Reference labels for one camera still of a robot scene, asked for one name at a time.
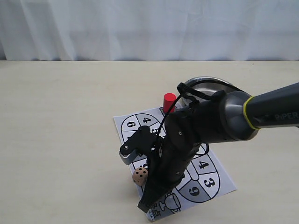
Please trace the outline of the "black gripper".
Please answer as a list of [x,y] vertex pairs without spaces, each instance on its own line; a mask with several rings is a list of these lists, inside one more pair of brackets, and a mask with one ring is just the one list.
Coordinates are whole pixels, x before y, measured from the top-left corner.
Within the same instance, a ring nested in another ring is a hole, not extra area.
[[198,143],[165,137],[157,157],[149,163],[149,176],[137,207],[148,212],[156,201],[170,193],[183,179],[184,171],[198,150]]

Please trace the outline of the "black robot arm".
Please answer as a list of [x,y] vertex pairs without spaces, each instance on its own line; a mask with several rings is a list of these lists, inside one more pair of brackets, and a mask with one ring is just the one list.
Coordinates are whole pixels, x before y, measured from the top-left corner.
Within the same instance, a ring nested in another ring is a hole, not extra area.
[[235,88],[206,95],[180,83],[180,96],[188,106],[165,115],[165,137],[140,127],[142,145],[150,151],[143,195],[138,208],[147,212],[183,178],[183,173],[201,144],[246,141],[262,128],[298,126],[299,85],[270,91],[258,96]]

